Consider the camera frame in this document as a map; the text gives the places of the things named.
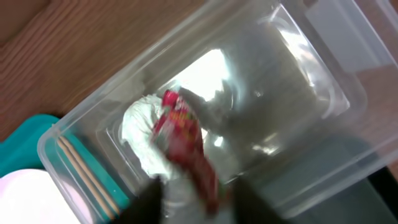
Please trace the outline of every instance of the black object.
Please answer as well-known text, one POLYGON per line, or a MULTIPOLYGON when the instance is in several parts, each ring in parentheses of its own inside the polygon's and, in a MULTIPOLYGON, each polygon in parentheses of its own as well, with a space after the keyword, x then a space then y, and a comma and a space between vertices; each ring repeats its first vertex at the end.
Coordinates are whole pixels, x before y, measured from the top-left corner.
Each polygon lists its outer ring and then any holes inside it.
MULTIPOLYGON (((142 191, 132 204, 125 209, 119 218, 110 224, 155 224, 162 219, 163 189, 159 178, 156 178, 142 191)), ((285 224, 273 209, 260 198, 250 185, 242 178, 232 184, 233 211, 237 224, 285 224)))
POLYGON ((371 174, 368 180, 398 220, 398 183, 388 167, 371 174))

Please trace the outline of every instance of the red candy wrapper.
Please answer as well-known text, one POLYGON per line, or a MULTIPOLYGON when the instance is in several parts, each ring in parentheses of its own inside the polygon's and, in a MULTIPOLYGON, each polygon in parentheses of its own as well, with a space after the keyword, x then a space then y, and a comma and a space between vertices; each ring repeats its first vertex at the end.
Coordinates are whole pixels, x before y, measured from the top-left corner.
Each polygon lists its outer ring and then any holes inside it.
POLYGON ((153 141, 166 158, 187 171, 206 205, 217 212, 226 197, 218 176, 203 153, 203 140, 197 117, 181 96, 167 90, 162 100, 165 110, 155 123, 153 141))

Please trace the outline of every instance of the wooden stick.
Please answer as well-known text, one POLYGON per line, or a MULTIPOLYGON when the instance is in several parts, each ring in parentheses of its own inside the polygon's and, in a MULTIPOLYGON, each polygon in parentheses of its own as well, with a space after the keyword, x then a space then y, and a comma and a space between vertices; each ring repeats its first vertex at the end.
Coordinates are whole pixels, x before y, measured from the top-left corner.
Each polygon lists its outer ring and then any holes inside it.
POLYGON ((68 157, 69 161, 72 163, 73 168, 75 168, 75 170, 78 172, 79 176, 84 181, 86 186, 89 188, 90 192, 94 195, 95 199, 97 199, 99 205, 105 211, 106 215, 110 219, 113 219, 114 218, 113 212, 108 208, 102 196, 97 192, 97 189, 93 186, 91 181, 86 177, 84 171, 82 171, 82 169, 80 168, 79 164, 75 161, 71 152, 68 149, 68 146, 66 146, 60 139, 57 140, 57 144, 60 146, 65 155, 68 157))
POLYGON ((103 188, 103 186, 98 182, 97 178, 93 175, 92 171, 86 166, 86 163, 80 157, 79 153, 76 152, 76 149, 70 144, 70 142, 63 136, 60 136, 60 140, 69 148, 70 152, 76 159, 77 163, 83 168, 84 172, 87 174, 88 178, 94 183, 95 187, 99 190, 101 195, 105 198, 105 200, 110 204, 112 209, 117 213, 120 214, 119 207, 116 205, 112 197, 109 193, 103 188))

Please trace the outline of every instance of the wood grain surface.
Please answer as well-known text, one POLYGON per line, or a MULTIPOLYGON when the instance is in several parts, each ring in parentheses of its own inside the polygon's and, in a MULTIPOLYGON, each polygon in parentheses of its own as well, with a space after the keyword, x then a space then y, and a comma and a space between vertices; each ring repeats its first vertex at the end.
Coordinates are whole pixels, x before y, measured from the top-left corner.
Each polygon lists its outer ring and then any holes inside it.
POLYGON ((49 0, 1 0, 0 45, 4 45, 49 4, 49 0))
POLYGON ((34 114, 68 113, 202 4, 52 1, 0 47, 0 141, 34 114))

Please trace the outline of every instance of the clear plastic container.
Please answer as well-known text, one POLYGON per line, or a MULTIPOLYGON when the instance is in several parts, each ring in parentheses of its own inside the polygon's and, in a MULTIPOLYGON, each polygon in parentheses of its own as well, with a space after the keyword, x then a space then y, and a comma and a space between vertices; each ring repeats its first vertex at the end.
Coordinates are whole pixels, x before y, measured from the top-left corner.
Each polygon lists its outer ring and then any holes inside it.
MULTIPOLYGON (((170 88, 198 115, 221 181, 243 175, 283 217, 395 160, 396 61, 356 2, 330 2, 208 1, 48 130, 39 156, 80 221, 88 223, 65 182, 95 222, 148 183, 130 144, 138 140, 123 134, 135 124, 124 117, 143 96, 170 88), (355 51, 361 45, 365 52, 355 51)), ((167 186, 165 222, 205 221, 194 193, 175 194, 186 182, 167 186)), ((216 220, 225 218, 227 208, 216 220)))

